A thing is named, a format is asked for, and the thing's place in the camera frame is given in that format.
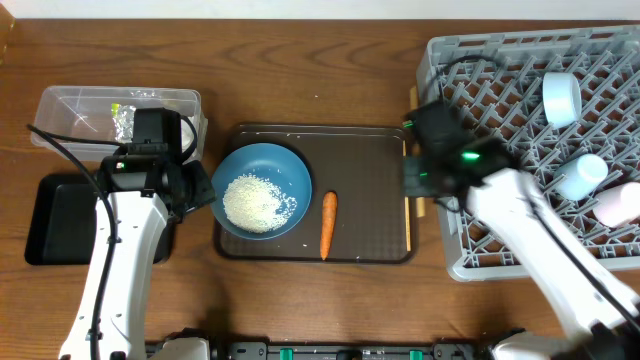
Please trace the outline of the wooden chopstick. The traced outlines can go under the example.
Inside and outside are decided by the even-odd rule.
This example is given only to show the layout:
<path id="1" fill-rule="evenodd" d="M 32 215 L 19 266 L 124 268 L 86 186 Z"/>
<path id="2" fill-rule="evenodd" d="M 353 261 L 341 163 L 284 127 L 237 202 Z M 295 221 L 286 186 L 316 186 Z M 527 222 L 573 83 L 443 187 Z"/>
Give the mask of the wooden chopstick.
<path id="1" fill-rule="evenodd" d="M 416 110 L 419 107 L 419 96 L 416 86 L 413 86 L 409 91 L 410 110 Z M 413 155 L 419 155 L 421 153 L 420 145 L 414 142 L 412 145 Z M 417 197 L 415 199 L 416 215 L 418 218 L 422 218 L 426 215 L 426 199 L 424 197 Z"/>
<path id="2" fill-rule="evenodd" d="M 402 155 L 405 157 L 407 155 L 407 146 L 406 140 L 402 142 Z M 406 240 L 406 251 L 407 253 L 411 253 L 412 251 L 412 243 L 411 243 L 411 216 L 410 216 L 410 201 L 409 197 L 404 197 L 404 214 L 405 214 L 405 240 Z"/>

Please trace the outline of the white napkin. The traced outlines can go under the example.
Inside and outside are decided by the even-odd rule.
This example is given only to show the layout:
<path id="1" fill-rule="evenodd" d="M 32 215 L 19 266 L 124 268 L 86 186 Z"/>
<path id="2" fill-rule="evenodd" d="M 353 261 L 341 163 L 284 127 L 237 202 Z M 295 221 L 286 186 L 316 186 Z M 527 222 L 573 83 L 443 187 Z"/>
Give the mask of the white napkin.
<path id="1" fill-rule="evenodd" d="M 186 152 L 197 144 L 197 131 L 190 117 L 181 118 L 181 146 L 182 151 Z"/>

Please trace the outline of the aluminium foil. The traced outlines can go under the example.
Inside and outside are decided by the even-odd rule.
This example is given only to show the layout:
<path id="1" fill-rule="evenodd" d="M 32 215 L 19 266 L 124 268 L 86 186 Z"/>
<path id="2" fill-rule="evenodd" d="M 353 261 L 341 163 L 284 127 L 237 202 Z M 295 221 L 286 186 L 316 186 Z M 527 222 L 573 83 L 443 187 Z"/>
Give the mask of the aluminium foil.
<path id="1" fill-rule="evenodd" d="M 136 107 L 133 105 L 119 105 L 118 114 L 115 117 L 112 116 L 115 127 L 115 140 L 120 143 L 128 143 L 133 138 Z"/>

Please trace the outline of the light blue cup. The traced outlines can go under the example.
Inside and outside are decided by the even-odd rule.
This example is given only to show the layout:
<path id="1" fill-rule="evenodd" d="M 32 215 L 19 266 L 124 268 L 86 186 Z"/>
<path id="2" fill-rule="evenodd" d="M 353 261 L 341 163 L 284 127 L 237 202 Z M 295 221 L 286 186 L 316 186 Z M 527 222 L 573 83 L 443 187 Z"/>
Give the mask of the light blue cup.
<path id="1" fill-rule="evenodd" d="M 556 170 L 554 178 L 560 179 L 556 191 L 567 200 L 582 200 L 605 180 L 608 173 L 604 159 L 595 154 L 581 155 Z"/>

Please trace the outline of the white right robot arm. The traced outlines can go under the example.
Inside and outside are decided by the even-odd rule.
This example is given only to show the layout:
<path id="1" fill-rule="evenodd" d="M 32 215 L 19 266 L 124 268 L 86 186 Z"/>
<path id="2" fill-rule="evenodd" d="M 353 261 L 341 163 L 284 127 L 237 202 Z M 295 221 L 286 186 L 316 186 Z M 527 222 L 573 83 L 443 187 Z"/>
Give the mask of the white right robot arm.
<path id="1" fill-rule="evenodd" d="M 550 303 L 565 337 L 519 330 L 488 346 L 488 359 L 636 359 L 639 295 L 581 246 L 536 179 L 495 137 L 474 138 L 442 100 L 406 115 L 421 148 L 405 174 L 409 197 L 452 196 L 515 255 Z"/>

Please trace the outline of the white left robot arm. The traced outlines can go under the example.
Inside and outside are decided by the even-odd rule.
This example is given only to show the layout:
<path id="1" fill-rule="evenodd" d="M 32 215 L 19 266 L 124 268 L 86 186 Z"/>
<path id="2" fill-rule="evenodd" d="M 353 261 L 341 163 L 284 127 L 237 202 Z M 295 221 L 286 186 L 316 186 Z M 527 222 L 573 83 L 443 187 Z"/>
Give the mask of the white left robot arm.
<path id="1" fill-rule="evenodd" d="M 93 252 L 62 359 L 144 359 L 152 265 L 166 227 L 215 198 L 202 164 L 184 148 L 189 119 L 138 109 L 130 143 L 104 158 L 90 179 L 98 199 Z"/>

